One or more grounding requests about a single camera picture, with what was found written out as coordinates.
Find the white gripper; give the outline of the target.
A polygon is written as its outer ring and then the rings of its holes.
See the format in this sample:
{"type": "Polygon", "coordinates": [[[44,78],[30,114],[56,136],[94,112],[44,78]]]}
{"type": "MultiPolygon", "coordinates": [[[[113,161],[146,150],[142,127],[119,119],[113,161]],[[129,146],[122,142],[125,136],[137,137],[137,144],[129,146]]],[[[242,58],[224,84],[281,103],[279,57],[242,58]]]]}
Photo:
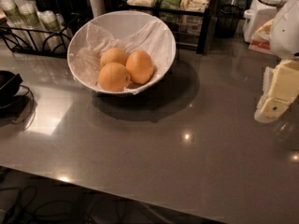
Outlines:
{"type": "Polygon", "coordinates": [[[299,0],[288,0],[273,20],[270,50],[282,60],[263,73],[263,95],[254,119],[270,123],[282,116],[299,95],[299,0]]]}

